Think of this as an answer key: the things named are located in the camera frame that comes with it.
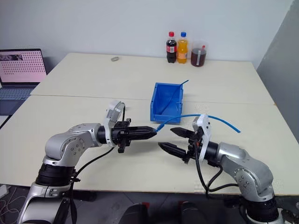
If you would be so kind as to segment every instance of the laptop keyboard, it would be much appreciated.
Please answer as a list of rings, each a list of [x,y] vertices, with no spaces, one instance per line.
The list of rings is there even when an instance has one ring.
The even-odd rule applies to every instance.
[[[26,100],[32,89],[0,89],[0,99]]]

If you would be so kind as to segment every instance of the silver robotic arm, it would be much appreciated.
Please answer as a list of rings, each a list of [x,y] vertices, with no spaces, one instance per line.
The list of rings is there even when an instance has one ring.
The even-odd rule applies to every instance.
[[[65,197],[80,156],[89,147],[99,147],[96,134],[100,124],[81,124],[52,136],[46,143],[46,155],[35,182],[32,183],[18,223],[41,220],[59,223],[66,218],[70,205]]]
[[[130,127],[131,119],[118,121],[124,103],[113,101],[106,110],[104,125],[80,124],[65,133],[52,136],[46,143],[46,155],[22,207],[18,224],[62,224],[71,204],[69,191],[77,181],[75,166],[90,147],[108,144],[123,153],[132,140],[149,139],[156,131],[148,126]]]
[[[241,202],[246,208],[247,219],[251,223],[282,224],[283,219],[274,199],[273,175],[269,167],[238,146],[210,142],[211,126],[207,115],[195,118],[192,126],[194,131],[180,127],[171,129],[178,136],[189,139],[187,152],[168,142],[161,142],[159,146],[185,163],[190,158],[197,159],[197,150],[199,161],[205,159],[211,166],[222,167],[223,171],[234,178],[241,191]]]

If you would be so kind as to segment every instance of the small gray object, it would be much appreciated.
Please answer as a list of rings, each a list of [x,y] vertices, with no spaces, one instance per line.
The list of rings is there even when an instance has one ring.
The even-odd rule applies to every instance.
[[[119,59],[120,59],[119,57],[113,57],[113,58],[111,58],[111,61],[116,62],[116,61],[118,61]]]

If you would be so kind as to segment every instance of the gray floor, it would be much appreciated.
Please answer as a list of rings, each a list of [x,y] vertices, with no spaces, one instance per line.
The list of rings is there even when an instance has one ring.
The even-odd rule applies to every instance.
[[[26,196],[28,188],[10,188],[10,193],[0,199],[0,211],[5,200],[11,201],[20,196]],[[97,192],[97,199],[94,202],[75,200],[78,209],[78,224],[118,224],[125,210],[136,203],[149,203],[149,217],[151,224],[179,224],[179,204],[183,201],[193,202],[205,214],[209,224],[243,224],[245,223],[239,214],[238,206],[228,208],[228,201],[208,200],[205,195],[199,194],[175,194],[175,193],[142,193],[142,192]],[[299,196],[278,196],[279,207],[293,210],[299,215],[295,204]],[[19,198],[9,204],[9,209],[21,209],[24,198]],[[0,224],[12,224],[17,219],[17,213],[6,213],[2,210],[0,217],[4,222]],[[71,224],[70,213],[66,221]]]

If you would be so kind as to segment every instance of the gray wall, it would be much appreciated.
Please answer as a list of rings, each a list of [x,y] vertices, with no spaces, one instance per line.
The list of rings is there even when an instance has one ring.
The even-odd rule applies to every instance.
[[[257,72],[299,142],[299,0],[291,5]]]

